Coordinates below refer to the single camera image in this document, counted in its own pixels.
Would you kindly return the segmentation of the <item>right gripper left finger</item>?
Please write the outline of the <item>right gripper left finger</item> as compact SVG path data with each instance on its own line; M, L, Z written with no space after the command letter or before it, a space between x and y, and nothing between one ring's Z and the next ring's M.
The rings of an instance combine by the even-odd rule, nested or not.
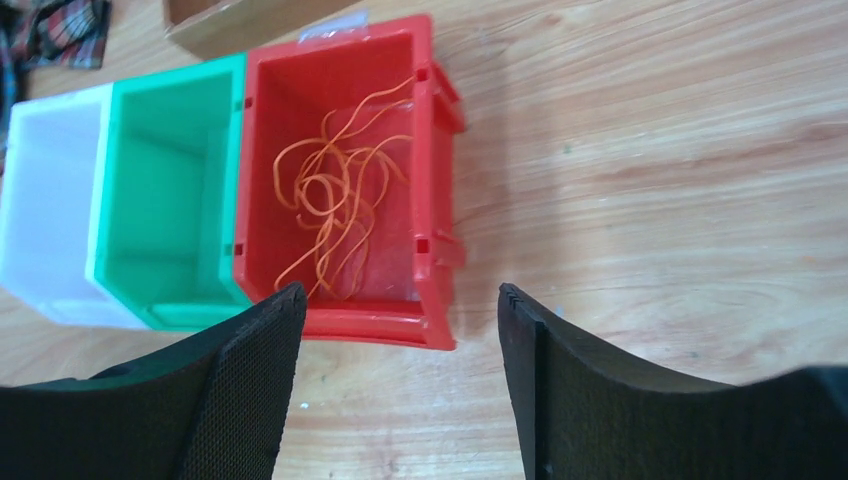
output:
M307 311L293 283L90 378L1 390L5 479L268 479Z

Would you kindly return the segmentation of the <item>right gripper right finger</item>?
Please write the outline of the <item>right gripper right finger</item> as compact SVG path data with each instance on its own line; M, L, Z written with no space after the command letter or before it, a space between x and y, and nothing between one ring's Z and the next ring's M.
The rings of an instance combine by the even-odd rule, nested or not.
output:
M529 479L843 479L847 370L733 386L637 357L517 286L498 333Z

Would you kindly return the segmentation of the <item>green plastic bin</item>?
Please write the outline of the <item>green plastic bin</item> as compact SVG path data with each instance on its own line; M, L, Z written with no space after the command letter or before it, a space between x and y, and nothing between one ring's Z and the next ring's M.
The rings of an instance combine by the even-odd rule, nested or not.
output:
M85 275L152 330L250 306L233 276L246 74L239 53L113 86Z

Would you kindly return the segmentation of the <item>white plastic bin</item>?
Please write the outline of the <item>white plastic bin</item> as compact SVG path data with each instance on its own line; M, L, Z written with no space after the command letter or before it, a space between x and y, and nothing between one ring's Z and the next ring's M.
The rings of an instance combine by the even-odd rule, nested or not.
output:
M1 285L54 323L144 330L88 272L95 259L113 86L11 109L1 194Z

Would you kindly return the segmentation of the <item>red plastic bin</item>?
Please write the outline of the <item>red plastic bin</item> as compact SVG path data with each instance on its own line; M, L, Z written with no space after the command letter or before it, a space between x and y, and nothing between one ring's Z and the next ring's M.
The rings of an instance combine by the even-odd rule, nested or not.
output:
M252 49L233 275L297 282L310 340L452 350L460 97L417 14Z

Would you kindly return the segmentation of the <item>wooden compartment tray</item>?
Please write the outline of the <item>wooden compartment tray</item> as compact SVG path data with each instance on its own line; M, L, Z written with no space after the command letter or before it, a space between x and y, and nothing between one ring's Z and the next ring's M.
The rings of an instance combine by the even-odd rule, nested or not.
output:
M203 60L261 46L355 3L355 0L162 2L166 38Z

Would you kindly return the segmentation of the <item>plaid cloth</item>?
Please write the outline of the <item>plaid cloth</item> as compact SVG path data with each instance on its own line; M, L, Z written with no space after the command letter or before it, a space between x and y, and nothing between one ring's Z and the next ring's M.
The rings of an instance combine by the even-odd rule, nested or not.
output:
M27 95L34 68L102 67L111 22L110 1L1 3L1 155L6 155L12 106Z

